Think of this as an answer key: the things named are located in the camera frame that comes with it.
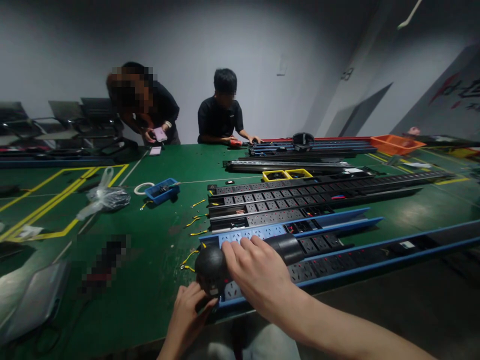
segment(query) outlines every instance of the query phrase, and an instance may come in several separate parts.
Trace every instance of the green workbench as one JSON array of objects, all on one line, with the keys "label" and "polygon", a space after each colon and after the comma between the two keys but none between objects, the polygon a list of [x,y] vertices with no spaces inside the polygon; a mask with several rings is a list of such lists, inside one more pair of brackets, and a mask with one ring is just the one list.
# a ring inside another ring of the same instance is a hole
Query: green workbench
[{"label": "green workbench", "polygon": [[[185,228],[193,216],[208,212],[206,201],[194,208],[191,205],[208,197],[208,184],[225,186],[227,180],[235,180],[236,185],[260,182],[258,174],[228,173],[223,169],[222,161],[235,160],[244,153],[244,149],[229,150],[222,145],[171,145],[160,156],[147,155],[128,167],[117,167],[116,171],[122,169],[122,173],[114,185],[121,184],[131,194],[127,207],[79,222],[65,236],[28,242],[28,251],[0,262],[0,324],[15,308],[34,271],[58,259],[69,259],[72,261],[69,283],[54,320],[62,329],[61,337],[45,359],[57,359],[62,349],[62,359],[88,359],[163,338],[178,287],[195,278],[194,273],[180,270],[181,262],[199,244],[198,236],[190,233],[209,227],[208,220],[203,218]],[[366,213],[369,218],[384,217],[377,228],[342,238],[345,244],[371,244],[480,219],[480,185],[464,171],[473,163],[433,150],[417,150],[413,156],[412,162],[429,162],[435,164],[432,170],[442,168],[459,175],[454,181],[425,185],[410,197],[338,209],[337,212],[342,212],[370,207]],[[382,161],[387,159],[387,155],[377,153],[347,161],[353,166],[369,166],[389,175],[418,171],[405,165],[400,168],[383,165]],[[58,171],[3,170],[0,185],[12,184],[15,179],[21,189],[31,189]],[[64,171],[39,191],[0,212],[0,219],[7,225],[19,222],[72,184],[81,173],[82,170]],[[167,178],[182,182],[178,199],[140,210],[145,196],[135,195],[135,186]],[[99,179],[87,179],[85,184]],[[11,201],[11,198],[0,199],[0,207]],[[84,193],[73,192],[34,225],[52,232],[61,230],[86,203]],[[111,287],[82,307],[77,294],[82,275],[94,264],[112,234],[130,236],[128,259],[118,269]],[[38,341],[39,347],[48,347],[57,335],[45,331]],[[29,338],[19,344],[14,358],[34,359],[34,342],[34,338]]]}]

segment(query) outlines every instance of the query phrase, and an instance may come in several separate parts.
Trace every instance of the red tool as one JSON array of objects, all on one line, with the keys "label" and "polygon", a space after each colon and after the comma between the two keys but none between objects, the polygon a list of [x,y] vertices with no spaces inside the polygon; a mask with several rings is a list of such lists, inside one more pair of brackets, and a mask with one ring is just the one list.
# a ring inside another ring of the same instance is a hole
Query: red tool
[{"label": "red tool", "polygon": [[239,147],[242,147],[242,146],[248,146],[250,145],[250,143],[248,142],[243,142],[243,141],[240,141],[240,140],[230,140],[230,141],[227,141],[227,144],[230,145],[232,148],[239,148]]}]

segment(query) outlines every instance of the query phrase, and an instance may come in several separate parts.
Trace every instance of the black hair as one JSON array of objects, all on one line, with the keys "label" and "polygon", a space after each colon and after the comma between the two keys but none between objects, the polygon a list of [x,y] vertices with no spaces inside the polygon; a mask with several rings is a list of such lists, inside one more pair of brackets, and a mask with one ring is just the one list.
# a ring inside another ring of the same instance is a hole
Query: black hair
[{"label": "black hair", "polygon": [[237,92],[237,75],[228,69],[217,69],[213,76],[215,90],[223,94],[234,94]]}]

